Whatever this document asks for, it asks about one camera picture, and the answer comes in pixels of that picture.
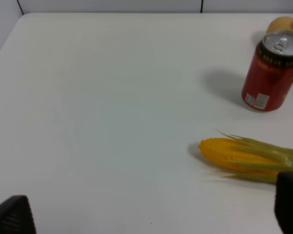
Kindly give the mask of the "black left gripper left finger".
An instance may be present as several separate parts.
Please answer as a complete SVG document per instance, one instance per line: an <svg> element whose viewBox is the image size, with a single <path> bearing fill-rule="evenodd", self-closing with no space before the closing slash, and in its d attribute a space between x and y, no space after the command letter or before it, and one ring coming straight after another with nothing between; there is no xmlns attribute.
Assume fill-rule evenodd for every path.
<svg viewBox="0 0 293 234"><path fill-rule="evenodd" d="M13 195L0 204L0 234L35 234L29 199Z"/></svg>

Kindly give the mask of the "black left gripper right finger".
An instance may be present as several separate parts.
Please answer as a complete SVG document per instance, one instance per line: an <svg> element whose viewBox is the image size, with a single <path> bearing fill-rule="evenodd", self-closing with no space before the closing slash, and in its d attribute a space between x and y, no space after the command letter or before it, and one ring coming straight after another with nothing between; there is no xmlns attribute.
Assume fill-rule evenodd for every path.
<svg viewBox="0 0 293 234"><path fill-rule="evenodd" d="M284 234L293 234L293 172L277 176L274 213Z"/></svg>

